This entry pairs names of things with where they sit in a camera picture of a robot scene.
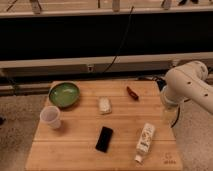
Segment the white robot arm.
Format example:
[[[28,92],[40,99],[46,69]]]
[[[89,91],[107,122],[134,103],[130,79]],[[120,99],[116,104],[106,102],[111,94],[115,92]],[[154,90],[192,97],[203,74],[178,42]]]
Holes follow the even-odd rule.
[[[160,92],[165,123],[171,124],[175,120],[178,108],[185,98],[213,114],[213,86],[205,82],[207,76],[208,68],[200,61],[176,66],[166,73],[166,85]]]

